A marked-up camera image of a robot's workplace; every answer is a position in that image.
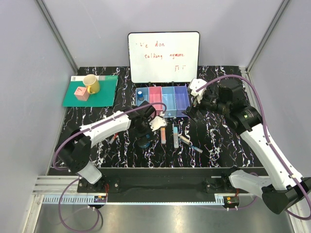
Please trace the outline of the light blue bin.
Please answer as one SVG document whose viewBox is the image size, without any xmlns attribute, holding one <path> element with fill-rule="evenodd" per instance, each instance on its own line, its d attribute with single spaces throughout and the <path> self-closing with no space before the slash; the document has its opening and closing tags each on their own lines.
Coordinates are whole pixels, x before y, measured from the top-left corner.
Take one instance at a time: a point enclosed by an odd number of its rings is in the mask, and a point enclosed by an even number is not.
<svg viewBox="0 0 311 233">
<path fill-rule="evenodd" d="M 140 106 L 144 101 L 149 101 L 149 88 L 140 87 L 136 89 L 136 106 Z"/>
<path fill-rule="evenodd" d="M 162 102 L 167 107 L 165 117 L 176 117 L 177 107 L 173 86 L 162 87 Z"/>
</svg>

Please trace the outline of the yellow mug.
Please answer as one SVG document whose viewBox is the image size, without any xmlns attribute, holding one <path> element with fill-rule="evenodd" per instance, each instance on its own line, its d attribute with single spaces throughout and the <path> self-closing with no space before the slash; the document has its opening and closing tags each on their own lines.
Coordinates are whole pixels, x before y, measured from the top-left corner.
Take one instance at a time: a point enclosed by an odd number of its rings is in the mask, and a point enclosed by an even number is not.
<svg viewBox="0 0 311 233">
<path fill-rule="evenodd" d="M 89 94 L 96 94 L 100 91 L 100 84 L 97 77 L 93 74 L 86 75 L 83 78 L 83 84 Z"/>
</svg>

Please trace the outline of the red pen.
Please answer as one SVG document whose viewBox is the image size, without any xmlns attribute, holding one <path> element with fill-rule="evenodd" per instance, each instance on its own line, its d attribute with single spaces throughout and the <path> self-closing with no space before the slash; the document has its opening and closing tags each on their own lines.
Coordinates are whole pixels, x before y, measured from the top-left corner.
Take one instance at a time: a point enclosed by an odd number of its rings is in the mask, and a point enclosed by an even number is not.
<svg viewBox="0 0 311 233">
<path fill-rule="evenodd" d="M 118 135 L 115 134 L 115 135 L 110 139 L 109 144 L 110 144 L 110 145 L 113 144 L 113 142 L 116 140 L 117 137 L 118 137 Z"/>
</svg>

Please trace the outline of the blue ink bottle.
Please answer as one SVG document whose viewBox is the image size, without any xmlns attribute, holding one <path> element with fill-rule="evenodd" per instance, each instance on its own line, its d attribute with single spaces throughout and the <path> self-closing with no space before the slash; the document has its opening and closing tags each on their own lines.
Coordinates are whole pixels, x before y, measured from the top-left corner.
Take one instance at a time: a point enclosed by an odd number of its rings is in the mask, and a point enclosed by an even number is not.
<svg viewBox="0 0 311 233">
<path fill-rule="evenodd" d="M 150 145 L 150 141 L 146 136 L 144 136 L 137 141 L 137 144 L 140 148 L 147 148 Z"/>
</svg>

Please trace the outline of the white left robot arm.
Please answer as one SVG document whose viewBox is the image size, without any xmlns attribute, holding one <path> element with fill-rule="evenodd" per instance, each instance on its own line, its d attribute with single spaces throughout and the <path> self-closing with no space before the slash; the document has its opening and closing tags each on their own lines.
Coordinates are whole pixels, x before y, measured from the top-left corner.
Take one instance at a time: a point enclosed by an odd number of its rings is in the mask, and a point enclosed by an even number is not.
<svg viewBox="0 0 311 233">
<path fill-rule="evenodd" d="M 86 179 L 92 191 L 100 192 L 104 189 L 105 180 L 90 161 L 91 148 L 104 139 L 127 130 L 134 133 L 139 147 L 146 148 L 152 140 L 150 123 L 155 117 L 155 108 L 144 101 L 139 107 L 127 107 L 123 112 L 117 111 L 93 124 L 74 128 L 56 149 L 52 165 L 57 168 L 55 161 L 59 158 L 68 170 Z"/>
</svg>

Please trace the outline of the blue clear pen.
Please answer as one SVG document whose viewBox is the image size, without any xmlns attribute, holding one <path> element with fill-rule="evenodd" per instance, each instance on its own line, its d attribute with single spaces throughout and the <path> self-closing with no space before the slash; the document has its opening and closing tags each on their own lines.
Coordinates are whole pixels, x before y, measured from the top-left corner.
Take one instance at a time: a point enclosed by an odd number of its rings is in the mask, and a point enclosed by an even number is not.
<svg viewBox="0 0 311 233">
<path fill-rule="evenodd" d="M 199 152 L 199 153 L 203 153 L 203 151 L 202 151 L 200 148 L 194 146 L 192 142 L 191 142 L 191 144 L 189 144 L 188 146 L 189 146 L 190 148 L 192 148 L 193 150 Z"/>
</svg>

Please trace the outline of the pink bin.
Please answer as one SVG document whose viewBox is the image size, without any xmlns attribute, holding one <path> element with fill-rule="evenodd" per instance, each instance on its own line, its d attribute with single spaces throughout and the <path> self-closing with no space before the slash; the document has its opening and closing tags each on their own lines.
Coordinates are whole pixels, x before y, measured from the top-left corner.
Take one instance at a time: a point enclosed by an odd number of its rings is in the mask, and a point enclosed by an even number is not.
<svg viewBox="0 0 311 233">
<path fill-rule="evenodd" d="M 162 102 L 161 86 L 149 87 L 149 103 L 156 103 L 156 102 Z M 153 105 L 153 107 L 155 108 L 157 115 L 159 115 L 159 113 L 163 110 L 161 104 L 155 104 Z"/>
</svg>

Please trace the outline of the blue grey glue stick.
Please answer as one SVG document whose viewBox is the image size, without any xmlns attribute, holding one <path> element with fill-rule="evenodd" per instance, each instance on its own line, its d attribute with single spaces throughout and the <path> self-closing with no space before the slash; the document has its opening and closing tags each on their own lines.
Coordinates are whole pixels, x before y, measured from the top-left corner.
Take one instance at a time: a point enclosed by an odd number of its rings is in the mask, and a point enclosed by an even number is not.
<svg viewBox="0 0 311 233">
<path fill-rule="evenodd" d="M 138 94 L 138 100 L 139 101 L 144 101 L 143 92 L 142 91 L 138 91 L 137 94 Z"/>
</svg>

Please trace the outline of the purple bin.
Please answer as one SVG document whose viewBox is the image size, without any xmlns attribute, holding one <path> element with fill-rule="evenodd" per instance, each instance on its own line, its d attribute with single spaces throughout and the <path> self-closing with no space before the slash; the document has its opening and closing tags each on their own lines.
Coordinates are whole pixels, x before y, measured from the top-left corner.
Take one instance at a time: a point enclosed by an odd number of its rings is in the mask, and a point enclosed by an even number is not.
<svg viewBox="0 0 311 233">
<path fill-rule="evenodd" d="M 175 102 L 176 102 L 176 117 L 183 117 L 183 112 L 189 107 L 189 96 L 186 86 L 175 86 Z"/>
</svg>

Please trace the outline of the blue white highlighter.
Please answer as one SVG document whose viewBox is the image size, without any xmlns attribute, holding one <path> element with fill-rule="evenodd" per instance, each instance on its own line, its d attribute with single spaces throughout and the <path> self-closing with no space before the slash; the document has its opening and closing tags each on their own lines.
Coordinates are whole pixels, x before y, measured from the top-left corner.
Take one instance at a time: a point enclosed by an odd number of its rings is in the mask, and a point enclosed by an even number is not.
<svg viewBox="0 0 311 233">
<path fill-rule="evenodd" d="M 173 127 L 173 146 L 175 149 L 179 148 L 178 128 Z"/>
</svg>

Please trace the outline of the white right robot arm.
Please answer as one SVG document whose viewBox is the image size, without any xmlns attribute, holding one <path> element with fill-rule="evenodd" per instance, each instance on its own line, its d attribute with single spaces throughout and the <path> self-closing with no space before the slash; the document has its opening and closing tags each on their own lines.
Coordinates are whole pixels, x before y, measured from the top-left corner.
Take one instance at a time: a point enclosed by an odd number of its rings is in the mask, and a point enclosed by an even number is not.
<svg viewBox="0 0 311 233">
<path fill-rule="evenodd" d="M 222 115 L 231 129 L 253 150 L 268 178 L 260 178 L 233 167 L 221 175 L 225 192 L 244 190 L 263 200 L 270 211 L 280 214 L 297 202 L 311 200 L 311 179 L 303 177 L 288 161 L 268 132 L 263 109 L 246 102 L 238 75 L 224 75 L 210 82 L 194 78 L 188 86 L 193 103 L 184 112 L 196 120 L 197 112 Z"/>
</svg>

